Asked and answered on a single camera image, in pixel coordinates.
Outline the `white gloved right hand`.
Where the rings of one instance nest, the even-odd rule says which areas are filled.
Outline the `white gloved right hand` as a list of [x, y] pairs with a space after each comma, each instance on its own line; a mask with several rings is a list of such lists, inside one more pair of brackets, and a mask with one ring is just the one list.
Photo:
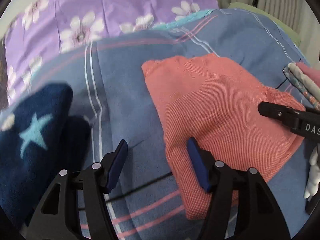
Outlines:
[[313, 149], [309, 159], [309, 177], [304, 191], [304, 199], [314, 196], [319, 189], [319, 144]]

